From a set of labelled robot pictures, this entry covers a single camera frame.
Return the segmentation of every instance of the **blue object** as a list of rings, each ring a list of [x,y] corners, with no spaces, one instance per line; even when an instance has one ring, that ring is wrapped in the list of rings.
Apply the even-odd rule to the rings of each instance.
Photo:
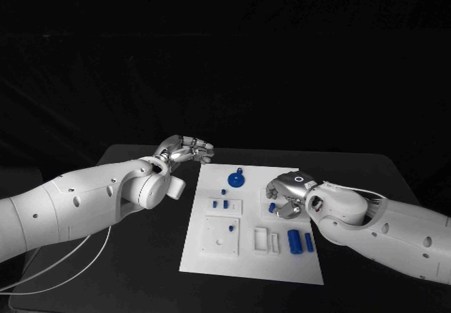
[[[275,203],[270,203],[270,204],[269,204],[269,212],[270,212],[270,213],[273,212],[273,209],[275,209]]]
[[[237,168],[236,173],[231,173],[227,176],[227,184],[237,188],[243,185],[244,183],[244,176],[241,175],[241,168]]]
[[[306,242],[306,250],[308,250],[308,252],[312,252],[312,244],[311,244],[309,233],[305,233],[305,242]]]
[[[288,241],[290,254],[302,253],[301,238],[298,236],[298,230],[288,230]]]

